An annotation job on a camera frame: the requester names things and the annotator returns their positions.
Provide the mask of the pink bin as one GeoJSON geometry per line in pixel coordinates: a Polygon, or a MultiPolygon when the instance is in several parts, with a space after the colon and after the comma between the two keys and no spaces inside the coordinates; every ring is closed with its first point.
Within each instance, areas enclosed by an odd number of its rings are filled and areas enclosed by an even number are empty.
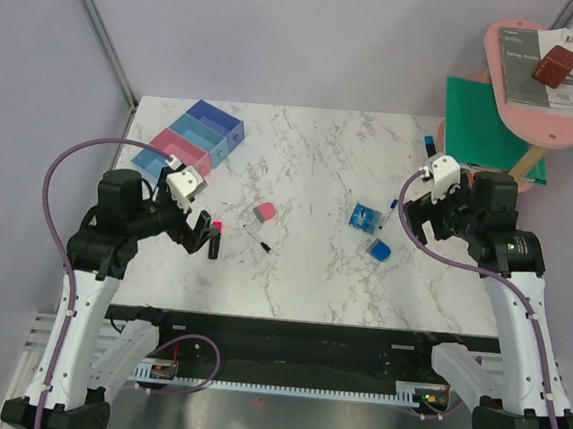
{"type": "Polygon", "coordinates": [[[174,155],[187,166],[194,166],[203,176],[212,171],[212,161],[208,152],[190,143],[170,129],[164,129],[150,144],[168,155],[174,155]]]}

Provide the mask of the light blue bin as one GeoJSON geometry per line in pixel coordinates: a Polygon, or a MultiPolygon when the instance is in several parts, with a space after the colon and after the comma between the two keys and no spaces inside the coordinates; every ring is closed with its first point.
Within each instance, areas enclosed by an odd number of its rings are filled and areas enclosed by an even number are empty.
{"type": "Polygon", "coordinates": [[[218,167],[230,153],[226,136],[187,113],[174,121],[169,128],[197,148],[206,151],[210,156],[212,168],[218,167]]]}
{"type": "Polygon", "coordinates": [[[158,153],[142,149],[133,157],[132,164],[138,169],[142,177],[154,184],[158,182],[161,170],[166,166],[167,160],[158,153]]]}

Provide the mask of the purple bin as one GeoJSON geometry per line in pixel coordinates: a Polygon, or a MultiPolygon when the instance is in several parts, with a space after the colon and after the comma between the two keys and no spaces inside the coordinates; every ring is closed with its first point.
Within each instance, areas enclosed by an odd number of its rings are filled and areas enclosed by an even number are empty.
{"type": "Polygon", "coordinates": [[[222,111],[204,100],[198,100],[186,110],[188,116],[193,117],[200,123],[228,140],[229,152],[232,152],[245,139],[245,128],[242,120],[222,111]]]}

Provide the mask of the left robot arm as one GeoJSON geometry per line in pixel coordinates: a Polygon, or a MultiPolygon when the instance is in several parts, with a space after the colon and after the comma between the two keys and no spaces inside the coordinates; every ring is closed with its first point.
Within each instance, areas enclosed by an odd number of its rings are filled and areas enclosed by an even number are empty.
{"type": "Polygon", "coordinates": [[[174,332],[161,311],[143,310],[125,323],[103,355],[99,333],[138,243],[165,234],[188,253],[218,235],[201,211],[188,224],[191,203],[207,185],[193,167],[165,169],[153,193],[139,172],[106,172],[97,204],[68,240],[68,261],[60,306],[36,374],[21,397],[7,400],[2,421],[14,429],[106,429],[111,403],[125,380],[149,354],[162,357],[174,347],[174,332]]]}

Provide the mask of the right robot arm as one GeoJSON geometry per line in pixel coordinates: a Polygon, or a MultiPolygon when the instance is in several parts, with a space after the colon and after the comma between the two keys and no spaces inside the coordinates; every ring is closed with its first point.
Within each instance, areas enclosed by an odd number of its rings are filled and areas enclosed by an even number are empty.
{"type": "Polygon", "coordinates": [[[497,324],[502,379],[487,373],[463,344],[413,354],[413,372],[444,378],[471,412],[473,429],[573,429],[573,412],[553,354],[545,314],[539,239],[517,229],[517,183],[479,172],[468,181],[457,164],[422,166],[431,190],[401,200],[400,222],[415,246],[436,261],[482,279],[497,324]]]}

